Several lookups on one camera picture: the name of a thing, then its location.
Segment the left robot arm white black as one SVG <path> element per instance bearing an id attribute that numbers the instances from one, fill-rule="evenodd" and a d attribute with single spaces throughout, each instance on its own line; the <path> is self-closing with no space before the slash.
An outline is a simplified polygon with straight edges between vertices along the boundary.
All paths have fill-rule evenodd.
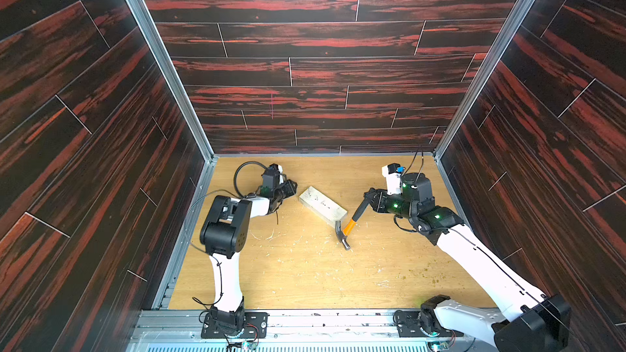
<path id="1" fill-rule="evenodd" d="M 205 307 L 208 326 L 238 334 L 245 324 L 245 299 L 240 285 L 240 253 L 253 218 L 277 212 L 283 201 L 296 194 L 298 184 L 277 164 L 263 168 L 262 183 L 248 195 L 216 196 L 202 226 L 199 241 L 210 256 L 215 283 L 214 302 Z"/>

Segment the claw hammer orange black handle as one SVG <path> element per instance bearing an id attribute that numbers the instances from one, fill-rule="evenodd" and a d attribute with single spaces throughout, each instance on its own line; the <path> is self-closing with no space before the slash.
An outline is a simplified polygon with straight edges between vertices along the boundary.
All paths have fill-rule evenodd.
<path id="1" fill-rule="evenodd" d="M 350 245 L 347 242 L 347 238 L 348 236 L 350 236 L 355 226 L 357 225 L 357 221 L 363 215 L 365 210 L 367 210 L 368 205 L 369 200 L 367 198 L 364 198 L 346 226 L 342 227 L 342 223 L 340 221 L 337 221 L 335 223 L 335 234 L 345 250 L 350 250 Z"/>

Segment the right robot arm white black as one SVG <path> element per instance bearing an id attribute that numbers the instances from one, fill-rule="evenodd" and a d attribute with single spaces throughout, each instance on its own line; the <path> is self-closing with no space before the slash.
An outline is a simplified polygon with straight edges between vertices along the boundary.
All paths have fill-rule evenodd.
<path id="1" fill-rule="evenodd" d="M 466 306 L 447 295 L 421 304 L 417 327 L 427 337 L 458 332 L 500 351 L 562 351 L 569 342 L 571 308 L 560 295 L 546 295 L 497 257 L 463 219 L 438 206 L 430 180 L 398 164 L 381 169 L 386 188 L 371 188 L 353 216 L 367 208 L 409 222 L 417 233 L 455 260 L 487 293 L 496 309 Z"/>

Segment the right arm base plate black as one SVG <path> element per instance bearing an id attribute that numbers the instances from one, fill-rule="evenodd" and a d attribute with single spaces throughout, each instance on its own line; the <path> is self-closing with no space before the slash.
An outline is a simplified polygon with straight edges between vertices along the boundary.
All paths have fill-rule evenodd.
<path id="1" fill-rule="evenodd" d="M 392 316 L 400 337 L 443 337 L 452 338 L 456 334 L 452 330 L 442 328 L 435 317 L 423 315 L 419 310 L 397 310 Z"/>

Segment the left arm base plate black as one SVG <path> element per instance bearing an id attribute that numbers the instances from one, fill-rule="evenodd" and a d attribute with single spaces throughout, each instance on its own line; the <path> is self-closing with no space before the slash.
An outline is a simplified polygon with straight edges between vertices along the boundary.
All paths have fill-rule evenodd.
<path id="1" fill-rule="evenodd" d="M 267 335 L 267 312 L 210 311 L 204 316 L 201 330 L 202 339 L 263 339 Z"/>

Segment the white wooden block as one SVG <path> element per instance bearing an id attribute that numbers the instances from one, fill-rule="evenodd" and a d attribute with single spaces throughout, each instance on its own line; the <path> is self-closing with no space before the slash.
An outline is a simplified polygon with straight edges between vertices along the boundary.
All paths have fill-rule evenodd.
<path id="1" fill-rule="evenodd" d="M 298 199 L 332 228 L 335 228 L 337 222 L 342 223 L 348 215 L 347 210 L 314 187 L 308 187 Z"/>

